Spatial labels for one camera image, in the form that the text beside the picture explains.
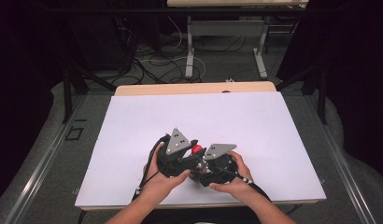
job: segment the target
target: desk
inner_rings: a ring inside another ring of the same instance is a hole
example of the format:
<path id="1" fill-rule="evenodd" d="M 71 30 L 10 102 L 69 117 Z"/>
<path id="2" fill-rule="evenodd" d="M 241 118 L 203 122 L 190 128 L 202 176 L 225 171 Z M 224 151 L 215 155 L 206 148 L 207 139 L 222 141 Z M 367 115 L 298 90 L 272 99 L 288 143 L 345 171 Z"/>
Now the desk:
<path id="1" fill-rule="evenodd" d="M 282 95 L 271 82 L 199 83 L 118 87 L 75 206 L 97 210 L 127 205 L 149 151 L 175 127 L 203 147 L 237 144 L 235 151 L 274 203 L 326 199 Z M 230 195 L 188 179 L 159 208 L 240 205 Z"/>
<path id="2" fill-rule="evenodd" d="M 170 7 L 273 7 L 289 5 L 306 5 L 308 0 L 168 0 Z M 261 79 L 268 78 L 262 60 L 262 49 L 267 35 L 270 17 L 264 21 L 192 21 L 188 17 L 188 59 L 185 77 L 192 77 L 194 35 L 250 35 L 259 36 L 258 47 L 253 49 L 258 72 Z"/>

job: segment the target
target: dark background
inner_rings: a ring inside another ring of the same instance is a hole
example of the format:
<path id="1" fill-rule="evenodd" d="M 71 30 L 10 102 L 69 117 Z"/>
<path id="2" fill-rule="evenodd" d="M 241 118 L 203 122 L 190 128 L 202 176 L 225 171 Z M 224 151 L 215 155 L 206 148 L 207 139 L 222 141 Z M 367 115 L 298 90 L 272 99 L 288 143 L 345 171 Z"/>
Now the dark background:
<path id="1" fill-rule="evenodd" d="M 60 1 L 45 3 L 50 7 L 66 5 Z M 311 0 L 308 7 L 340 4 Z M 352 6 L 355 9 L 352 20 L 347 21 L 331 55 L 328 96 L 343 121 L 344 149 L 383 175 L 383 1 L 352 1 Z M 47 119 L 53 100 L 50 89 L 62 81 L 60 64 L 64 57 L 90 70 L 123 66 L 123 61 L 113 55 L 104 57 L 105 62 L 97 61 L 99 49 L 88 52 L 82 47 L 94 41 L 78 35 L 89 30 L 75 30 L 84 20 L 79 18 L 77 24 L 48 17 L 39 13 L 29 0 L 0 2 L 0 196 L 20 169 Z M 314 63 L 325 50 L 338 20 L 302 18 L 277 76 L 287 80 Z M 107 33 L 100 38 L 113 50 L 119 50 L 121 43 L 112 29 L 112 21 L 100 22 L 110 25 L 94 26 L 93 31 L 97 35 Z M 157 25 L 160 32 L 168 32 L 167 24 L 158 21 Z M 154 36 L 150 37 L 151 44 L 156 45 Z"/>

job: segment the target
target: white board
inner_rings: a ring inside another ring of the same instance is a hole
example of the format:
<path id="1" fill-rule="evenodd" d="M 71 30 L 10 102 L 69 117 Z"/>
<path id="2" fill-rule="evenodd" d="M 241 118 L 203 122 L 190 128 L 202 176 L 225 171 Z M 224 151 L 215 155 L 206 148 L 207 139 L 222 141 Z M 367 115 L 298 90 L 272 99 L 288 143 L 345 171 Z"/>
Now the white board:
<path id="1" fill-rule="evenodd" d="M 326 199 L 280 92 L 113 96 L 76 206 L 127 205 L 153 145 L 174 128 L 209 147 L 236 144 L 274 203 Z M 187 179 L 162 205 L 237 203 Z"/>

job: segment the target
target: desk leg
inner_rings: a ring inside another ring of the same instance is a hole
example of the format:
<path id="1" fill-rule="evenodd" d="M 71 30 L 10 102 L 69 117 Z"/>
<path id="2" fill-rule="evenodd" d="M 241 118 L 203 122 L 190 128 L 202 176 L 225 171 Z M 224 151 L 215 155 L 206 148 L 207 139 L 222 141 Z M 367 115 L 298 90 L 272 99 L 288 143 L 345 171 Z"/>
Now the desk leg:
<path id="1" fill-rule="evenodd" d="M 269 23 L 270 23 L 270 17 L 265 17 L 262 31 L 261 31 L 261 35 L 260 35 L 261 39 L 259 40 L 259 46 L 257 49 L 253 50 L 256 64 L 258 65 L 259 76 L 261 77 L 261 79 L 264 79 L 264 80 L 266 80 L 268 78 L 268 76 L 267 76 L 267 71 L 266 71 L 264 63 L 263 63 L 262 51 L 264 48 L 264 41 L 265 41 L 265 38 L 267 36 L 267 30 L 268 30 Z"/>
<path id="2" fill-rule="evenodd" d="M 65 115 L 63 123 L 67 123 L 70 116 L 72 115 L 72 92 L 71 92 L 71 84 L 68 75 L 68 69 L 63 69 L 63 84 L 64 84 L 64 106 L 65 106 Z"/>
<path id="3" fill-rule="evenodd" d="M 188 16 L 188 59 L 186 61 L 185 78 L 192 78 L 194 48 L 192 47 L 192 18 Z"/>

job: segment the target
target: wooden table edge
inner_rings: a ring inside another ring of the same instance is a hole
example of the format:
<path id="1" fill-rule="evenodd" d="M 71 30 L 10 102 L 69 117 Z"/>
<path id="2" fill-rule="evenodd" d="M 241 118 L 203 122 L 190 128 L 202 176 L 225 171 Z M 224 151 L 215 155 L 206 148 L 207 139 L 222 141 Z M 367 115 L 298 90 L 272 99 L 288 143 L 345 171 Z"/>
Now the wooden table edge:
<path id="1" fill-rule="evenodd" d="M 270 81 L 119 86 L 115 96 L 277 91 Z"/>

